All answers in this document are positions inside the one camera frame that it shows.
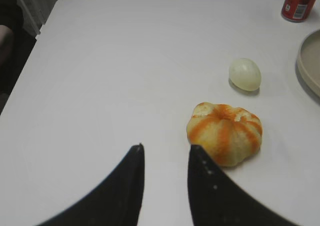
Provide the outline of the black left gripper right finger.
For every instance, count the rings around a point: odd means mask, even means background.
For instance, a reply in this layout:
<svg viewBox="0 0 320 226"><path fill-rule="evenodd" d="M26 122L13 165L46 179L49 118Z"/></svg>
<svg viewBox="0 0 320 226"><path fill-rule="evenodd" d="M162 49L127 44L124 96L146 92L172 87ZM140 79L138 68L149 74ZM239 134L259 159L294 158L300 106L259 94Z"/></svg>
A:
<svg viewBox="0 0 320 226"><path fill-rule="evenodd" d="M293 225L234 183L199 145L188 159L188 200L194 225Z"/></svg>

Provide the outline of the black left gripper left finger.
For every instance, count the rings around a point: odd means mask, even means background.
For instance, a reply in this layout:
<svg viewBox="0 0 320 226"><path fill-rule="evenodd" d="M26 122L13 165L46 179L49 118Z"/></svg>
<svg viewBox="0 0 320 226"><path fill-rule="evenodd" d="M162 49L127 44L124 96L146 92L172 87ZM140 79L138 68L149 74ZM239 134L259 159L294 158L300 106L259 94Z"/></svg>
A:
<svg viewBox="0 0 320 226"><path fill-rule="evenodd" d="M137 225L144 185L145 152L139 144L88 195L42 224Z"/></svg>

